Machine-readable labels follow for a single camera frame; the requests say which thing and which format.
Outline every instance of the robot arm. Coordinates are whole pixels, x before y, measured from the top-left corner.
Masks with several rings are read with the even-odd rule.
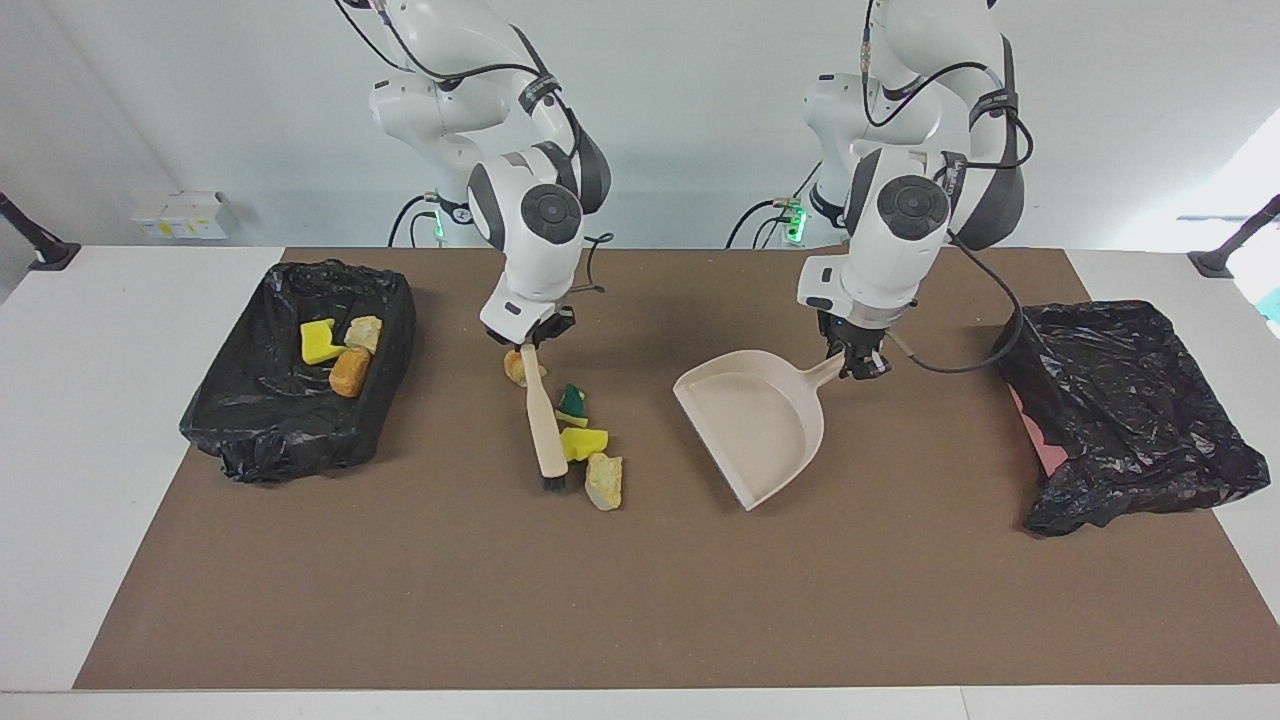
[[[884,333],[914,305],[948,237],[988,247],[1023,210],[1012,51],[989,4],[870,1],[863,77],[822,76],[805,99],[824,168],[810,202],[847,229],[849,252],[812,258],[796,293],[819,311],[828,354],[845,354],[842,377],[861,379],[891,369],[879,355]],[[915,95],[924,78],[970,109],[968,156],[904,147],[938,127],[936,101]]]
[[[515,345],[558,336],[573,324],[563,302],[584,215],[609,191],[604,155],[561,100],[529,38],[484,0],[367,5],[413,72],[374,87],[375,119],[428,160],[445,237],[479,233],[507,256],[481,322]],[[543,141],[485,158],[465,137],[513,114],[526,115]]]

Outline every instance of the plastic bin liner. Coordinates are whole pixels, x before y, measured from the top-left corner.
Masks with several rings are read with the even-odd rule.
[[[1000,364],[1042,459],[1024,527],[1065,536],[1126,512],[1178,512],[1270,484],[1174,333],[1147,302],[1027,307]],[[1012,332],[1012,319],[997,341]]]
[[[360,397],[329,388],[334,361],[302,361],[298,325],[333,318],[340,343],[352,319],[383,320]],[[417,314],[399,273],[346,265],[271,268],[187,406],[179,430],[238,482],[279,482],[349,468],[378,450],[387,411],[413,351]]]

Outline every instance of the beige dustpan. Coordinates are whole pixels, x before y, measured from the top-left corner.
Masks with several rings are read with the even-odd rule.
[[[818,388],[842,365],[836,355],[801,372],[771,352],[740,350],[676,380],[676,398],[742,507],[772,497],[818,454]]]

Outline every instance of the cable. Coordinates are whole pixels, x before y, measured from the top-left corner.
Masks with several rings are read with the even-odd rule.
[[[421,195],[415,195],[412,200],[410,200],[408,202],[404,204],[403,208],[401,208],[399,214],[396,215],[396,222],[392,223],[392,232],[387,234],[387,247],[396,246],[396,233],[399,232],[399,224],[404,222],[404,215],[408,215],[410,209],[413,208],[413,205],[417,205],[419,202],[422,202],[425,200],[426,197]]]
[[[924,82],[922,82],[914,90],[911,90],[911,92],[909,92],[906,97],[904,97],[902,101],[896,108],[893,108],[893,111],[891,111],[887,118],[884,118],[883,120],[877,120],[872,118],[870,100],[867,97],[867,95],[868,95],[868,82],[870,73],[872,9],[874,6],[876,6],[876,0],[869,0],[867,3],[867,17],[863,20],[863,61],[861,61],[863,114],[867,117],[867,122],[872,127],[882,128],[893,122],[893,119],[896,119],[899,114],[901,114],[902,110],[905,110],[906,106],[910,105],[911,101],[915,100],[920,95],[920,92],[924,91],[925,87],[933,85],[947,73],[968,68],[991,73],[991,68],[984,65],[983,63],[965,61],[965,63],[955,63],[952,65],[947,65],[941,70],[929,76]],[[1011,170],[1014,168],[1021,167],[1023,164],[1025,164],[1028,160],[1032,159],[1032,154],[1036,151],[1036,138],[1032,137],[1032,132],[1027,129],[1025,124],[1023,124],[1023,120],[1018,117],[1016,110],[1006,110],[1005,117],[1007,118],[1007,122],[1014,123],[1014,126],[1023,133],[1023,137],[1027,138],[1027,154],[1014,163],[969,163],[968,167],[970,169]]]
[[[378,12],[378,17],[380,17],[383,19],[383,24],[387,26],[388,31],[390,31],[392,37],[396,38],[396,44],[401,46],[401,50],[404,51],[404,55],[408,58],[408,61],[413,63],[413,65],[416,65],[417,69],[422,70],[428,77],[430,77],[433,79],[436,79],[436,81],[440,81],[440,82],[456,82],[456,81],[467,79],[470,77],[476,77],[476,76],[481,76],[481,74],[485,74],[485,73],[492,73],[492,72],[495,72],[495,70],[521,70],[521,72],[526,72],[526,73],[534,76],[535,78],[543,76],[543,73],[538,72],[536,69],[530,68],[529,65],[518,64],[518,63],[494,63],[492,65],[480,65],[479,68],[472,68],[470,70],[463,70],[461,73],[438,73],[438,72],[433,70],[431,68],[428,68],[426,65],[424,65],[421,61],[419,61],[417,56],[413,55],[413,51],[410,50],[408,45],[404,44],[404,38],[401,37],[399,31],[396,29],[396,23],[392,22],[390,15],[388,15],[385,10],[379,10]]]
[[[760,227],[755,228],[755,238],[751,240],[751,250],[763,250],[765,246],[768,246],[769,240],[773,237],[773,231],[769,231],[769,237],[764,238],[764,245],[760,245],[760,233],[764,232],[764,228],[768,227],[769,224],[773,225],[773,229],[778,229],[778,224],[782,222],[783,220],[781,220],[780,218],[765,218],[764,222],[760,223]]]
[[[408,220],[408,243],[411,246],[413,246],[413,247],[417,247],[417,234],[416,234],[417,222],[420,219],[422,219],[422,218],[430,218],[430,219],[435,220],[436,219],[435,210],[428,210],[428,211],[424,211],[424,213],[419,213],[419,214],[413,215],[412,218],[410,218],[410,220]],[[440,246],[440,247],[444,247],[444,242],[440,238],[435,238],[435,243],[438,246]]]
[[[906,95],[906,97],[904,97],[902,101],[897,105],[897,108],[893,108],[893,111],[890,113],[888,117],[884,118],[883,120],[877,120],[877,119],[872,118],[870,100],[867,97],[868,79],[869,78],[868,78],[867,73],[863,73],[863,114],[867,115],[867,122],[870,123],[870,126],[873,128],[882,128],[882,127],[892,123],[899,117],[899,114],[901,114],[902,110],[905,110],[906,106],[911,104],[913,100],[915,100],[916,97],[919,97],[920,92],[923,92],[924,88],[929,87],[934,82],[938,82],[938,79],[941,79],[942,76],[946,76],[947,73],[954,73],[956,70],[969,69],[969,68],[977,69],[977,70],[984,70],[984,72],[991,69],[991,68],[988,68],[987,65],[984,65],[982,63],[974,63],[974,61],[964,61],[964,63],[956,63],[954,65],[947,65],[947,67],[942,68],[941,70],[938,70],[938,72],[933,73],[932,76],[929,76],[923,83],[920,83],[919,86],[916,86],[915,90],[913,90],[911,92],[909,92]]]
[[[384,63],[387,63],[388,65],[396,68],[397,70],[399,70],[402,73],[411,73],[411,72],[413,72],[413,70],[411,70],[411,69],[408,69],[408,68],[406,68],[403,65],[396,64],[381,50],[379,50],[378,46],[374,45],[374,41],[369,40],[369,36],[365,35],[365,31],[360,29],[360,26],[356,24],[356,19],[351,17],[351,12],[347,10],[347,5],[344,5],[342,0],[333,0],[333,4],[337,5],[339,10],[342,10],[342,17],[347,18],[347,24],[351,26],[351,29],[356,31],[356,35],[358,35],[360,38],[365,41],[365,45],[367,45],[370,50],[372,50],[379,58],[381,58],[381,60]]]
[[[893,109],[892,113],[890,113],[890,115],[887,118],[884,118],[883,120],[877,120],[877,119],[872,118],[872,106],[870,106],[870,100],[868,100],[868,97],[867,97],[867,90],[868,90],[868,76],[870,73],[872,8],[874,8],[874,6],[876,6],[876,0],[868,0],[868,3],[867,3],[867,18],[863,22],[863,60],[861,60],[863,114],[867,115],[867,122],[870,123],[872,127],[874,127],[874,128],[882,128],[882,127],[890,124],[891,122],[893,122],[893,119],[897,118],[897,115],[902,110],[905,110],[906,106],[910,105],[911,101],[915,100],[920,95],[920,92],[924,91],[924,88],[929,87],[931,85],[933,85],[934,82],[937,82],[940,78],[942,78],[942,76],[945,76],[947,73],[952,73],[955,70],[961,70],[961,69],[966,69],[966,68],[973,68],[973,69],[983,70],[983,72],[991,72],[991,68],[988,68],[987,65],[984,65],[982,63],[965,61],[965,63],[956,63],[954,65],[947,65],[947,67],[942,68],[941,70],[938,70],[938,72],[933,73],[932,76],[929,76],[928,79],[925,79],[923,83],[920,83],[919,86],[916,86],[915,90],[913,90],[911,92],[909,92],[908,96],[902,99],[902,101],[897,105],[897,108]]]
[[[1027,138],[1027,154],[1012,163],[969,163],[969,169],[1012,170],[1014,168],[1021,167],[1027,163],[1027,160],[1032,159],[1032,152],[1036,152],[1036,138],[1032,137],[1032,131],[1027,129],[1027,126],[1023,124],[1023,120],[1021,118],[1018,117],[1018,113],[1006,110],[1005,117],[1009,118],[1009,122],[1014,123],[1014,127],[1016,127],[1023,133],[1023,137]]]
[[[378,15],[383,19],[383,24],[387,26],[387,29],[390,31],[392,37],[396,38],[396,44],[399,45],[401,50],[404,51],[404,55],[408,58],[408,61],[413,63],[413,65],[416,65],[417,69],[422,70],[422,73],[425,73],[428,77],[438,82],[462,82],[467,78],[481,76],[485,73],[492,73],[495,70],[520,70],[529,73],[535,78],[540,78],[544,74],[541,70],[538,70],[536,68],[522,65],[520,63],[494,63],[492,65],[480,65],[479,68],[472,68],[470,70],[463,70],[461,73],[435,72],[431,68],[424,65],[417,59],[417,55],[415,55],[413,51],[408,49],[408,45],[404,42],[404,38],[401,37],[399,31],[396,29],[396,24],[392,23],[390,15],[388,15],[384,10],[379,10]],[[568,152],[568,158],[570,160],[572,160],[575,156],[577,156],[577,152],[582,145],[582,126],[579,124],[577,115],[573,113],[573,110],[570,110],[568,106],[564,105],[564,100],[559,95],[552,94],[552,97],[556,99],[556,104],[559,105],[559,109],[564,113],[564,118],[568,120],[570,128],[573,132],[573,147]]]
[[[818,169],[819,169],[819,168],[822,168],[822,160],[818,160],[818,164],[815,164],[815,165],[813,167],[813,169],[812,169],[812,170],[809,170],[809,176],[808,176],[808,177],[805,177],[805,178],[804,178],[804,182],[801,182],[801,183],[800,183],[800,187],[797,187],[797,188],[796,188],[796,191],[791,193],[791,199],[792,199],[792,200],[795,200],[795,199],[800,197],[800,193],[801,193],[801,192],[804,192],[804,188],[805,188],[805,187],[806,187],[806,186],[809,184],[809,181],[812,181],[812,179],[814,178],[814,176],[817,176],[817,174],[818,174]],[[773,240],[773,233],[774,233],[774,231],[777,231],[777,229],[778,229],[778,225],[780,225],[780,224],[782,224],[782,222],[783,222],[783,220],[786,220],[786,219],[787,219],[787,210],[786,210],[786,209],[783,208],[783,209],[782,209],[782,211],[781,211],[781,213],[778,213],[778,217],[777,217],[777,218],[774,218],[774,220],[777,220],[777,223],[778,223],[778,224],[774,224],[774,225],[773,225],[773,227],[772,227],[772,228],[769,229],[769,237],[764,238],[764,245],[762,245],[762,246],[760,246],[762,249],[764,249],[764,247],[768,247],[768,246],[769,246],[769,242],[771,242],[771,241]]]
[[[575,292],[586,292],[589,290],[595,292],[604,292],[604,286],[596,283],[595,277],[591,275],[591,260],[595,260],[596,247],[613,242],[613,233],[607,232],[600,237],[588,237],[586,241],[591,243],[591,250],[586,252],[586,284],[573,286],[568,288],[570,295]]]
[[[771,205],[773,205],[772,200],[762,200],[755,205],[751,205],[746,210],[746,213],[742,213],[742,217],[737,219],[737,224],[735,224],[733,229],[728,233],[728,240],[724,242],[724,250],[730,250],[733,247],[733,238],[737,237],[737,231],[742,229],[742,224],[746,223],[748,218],[754,215],[758,210],[763,210],[764,208],[768,208]]]
[[[969,260],[973,261],[974,265],[978,265],[978,268],[980,268],[983,273],[987,273],[987,275],[989,275],[991,279],[996,281],[996,284],[1000,286],[1000,290],[1005,291],[1005,295],[1009,296],[1009,301],[1012,302],[1014,305],[1014,318],[1015,318],[1014,332],[1010,333],[1009,340],[1005,341],[1005,345],[995,354],[992,354],[989,357],[987,357],[982,363],[978,363],[977,365],[969,365],[965,368],[938,368],[937,365],[925,363],[919,357],[916,357],[915,351],[911,350],[911,346],[908,345],[906,341],[904,341],[902,338],[897,337],[897,334],[893,331],[888,331],[884,334],[891,341],[893,341],[893,345],[896,345],[906,355],[908,360],[915,363],[920,368],[924,368],[931,373],[941,373],[943,375],[960,375],[964,373],[973,373],[977,370],[982,370],[983,368],[989,368],[991,365],[995,365],[996,363],[1002,360],[1006,355],[1009,355],[1009,352],[1014,348],[1014,343],[1016,343],[1018,338],[1023,334],[1023,304],[1020,300],[1018,300],[1018,295],[1014,292],[1014,290],[1009,287],[1009,283],[1006,283],[1005,279],[996,273],[996,270],[992,270],[989,266],[987,266],[987,264],[978,258],[977,252],[965,247],[965,245],[960,242],[960,238],[957,238],[954,232],[947,231],[947,234],[951,236],[951,245],[959,247],[960,251],[964,252],[969,258]]]

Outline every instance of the table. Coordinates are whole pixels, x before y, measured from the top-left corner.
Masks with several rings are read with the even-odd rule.
[[[0,697],[15,716],[241,716],[305,711],[361,716],[1014,717],[1143,714],[1164,717],[1270,717],[1280,688],[927,688],[851,691],[696,691],[599,693],[88,693],[65,694],[114,596],[186,442],[174,432],[191,388],[278,249],[86,249],[65,273],[32,275],[0,306],[0,687],[55,694]],[[1245,439],[1280,457],[1270,423],[1280,383],[1266,374],[1280,345],[1230,283],[1201,279],[1181,256],[1071,252],[1096,299],[1151,300],[1175,323]],[[63,318],[50,327],[50,316]],[[197,318],[198,322],[189,320]],[[145,342],[131,323],[187,342],[136,373]],[[84,363],[86,356],[93,363]],[[128,407],[131,423],[116,420]],[[59,443],[59,432],[76,443]],[[96,487],[77,478],[100,478]],[[1274,491],[1217,510],[1258,588],[1280,607],[1280,542],[1270,533]]]

